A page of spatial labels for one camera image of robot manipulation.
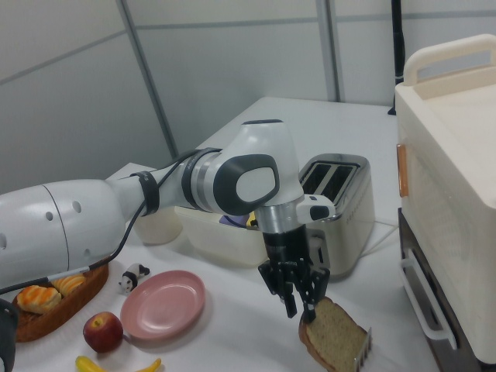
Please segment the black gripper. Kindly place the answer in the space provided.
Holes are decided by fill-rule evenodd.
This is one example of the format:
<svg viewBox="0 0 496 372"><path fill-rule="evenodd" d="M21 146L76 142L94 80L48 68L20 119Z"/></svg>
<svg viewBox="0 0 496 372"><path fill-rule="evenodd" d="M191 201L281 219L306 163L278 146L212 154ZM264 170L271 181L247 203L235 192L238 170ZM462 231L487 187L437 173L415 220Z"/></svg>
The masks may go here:
<svg viewBox="0 0 496 372"><path fill-rule="evenodd" d="M263 241L269 261L262 263L258 271L269 292L279 297L291 319L297 314L297 307L290 267L302 265L305 270L309 270L312 265L306 226L301 225L281 233L264 232ZM303 303L303 322L315 320L315 308L326 295L329 275L328 268L320 267L311 270L303 280L299 291Z"/></svg>

